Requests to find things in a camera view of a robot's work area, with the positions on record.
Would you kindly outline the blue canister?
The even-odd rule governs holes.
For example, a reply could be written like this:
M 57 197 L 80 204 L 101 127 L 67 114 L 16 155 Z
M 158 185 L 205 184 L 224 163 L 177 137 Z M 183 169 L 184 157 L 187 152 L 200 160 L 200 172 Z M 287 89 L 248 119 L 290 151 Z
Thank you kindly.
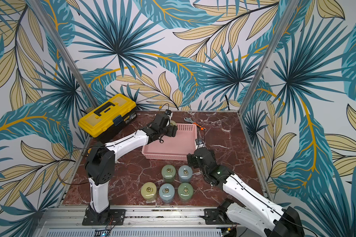
M 178 175 L 181 183 L 190 183 L 193 176 L 193 170 L 191 167 L 183 165 L 179 168 Z
M 175 188 L 170 183 L 163 184 L 159 189 L 159 196 L 163 203 L 171 203 L 175 196 Z

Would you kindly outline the dark green canister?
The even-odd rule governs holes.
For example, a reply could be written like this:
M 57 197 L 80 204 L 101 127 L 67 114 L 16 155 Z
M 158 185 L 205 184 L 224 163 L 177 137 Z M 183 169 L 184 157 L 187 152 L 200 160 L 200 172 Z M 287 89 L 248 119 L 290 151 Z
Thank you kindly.
M 173 183 L 176 176 L 176 168 L 173 165 L 165 165 L 161 170 L 161 174 L 164 182 Z

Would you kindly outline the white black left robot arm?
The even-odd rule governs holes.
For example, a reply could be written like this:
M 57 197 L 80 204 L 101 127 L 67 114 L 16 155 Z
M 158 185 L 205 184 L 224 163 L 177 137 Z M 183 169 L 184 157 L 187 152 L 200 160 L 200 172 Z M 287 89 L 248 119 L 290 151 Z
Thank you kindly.
M 119 158 L 154 141 L 163 143 L 164 136 L 176 136 L 178 127 L 172 116 L 171 110 L 158 113 L 152 122 L 136 132 L 114 142 L 98 142 L 91 148 L 85 165 L 91 189 L 90 211 L 100 215 L 109 210 L 108 186 Z

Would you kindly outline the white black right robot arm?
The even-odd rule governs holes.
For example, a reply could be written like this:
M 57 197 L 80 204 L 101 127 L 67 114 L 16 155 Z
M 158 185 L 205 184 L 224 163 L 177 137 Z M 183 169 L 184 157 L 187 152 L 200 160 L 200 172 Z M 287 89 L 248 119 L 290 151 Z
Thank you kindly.
M 191 168 L 198 168 L 204 179 L 212 186 L 219 187 L 243 206 L 234 201 L 224 202 L 219 210 L 233 223 L 240 224 L 261 237 L 303 237 L 305 235 L 298 212 L 265 198 L 248 186 L 230 168 L 219 165 L 213 150 L 198 148 L 187 155 Z

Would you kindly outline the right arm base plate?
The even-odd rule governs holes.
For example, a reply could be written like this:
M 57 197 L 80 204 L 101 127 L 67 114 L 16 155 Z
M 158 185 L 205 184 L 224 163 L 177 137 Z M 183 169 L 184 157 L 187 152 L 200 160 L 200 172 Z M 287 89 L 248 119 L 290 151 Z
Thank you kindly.
M 231 225 L 232 222 L 228 217 L 217 208 L 204 209 L 204 217 L 206 225 Z

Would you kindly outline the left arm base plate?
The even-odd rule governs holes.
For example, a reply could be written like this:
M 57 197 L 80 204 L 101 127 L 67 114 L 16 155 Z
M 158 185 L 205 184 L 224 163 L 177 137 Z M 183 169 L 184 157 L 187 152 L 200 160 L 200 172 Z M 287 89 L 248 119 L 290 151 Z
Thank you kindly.
M 107 208 L 101 213 L 95 212 L 90 206 L 85 212 L 82 222 L 83 226 L 122 226 L 124 223 L 125 209 Z

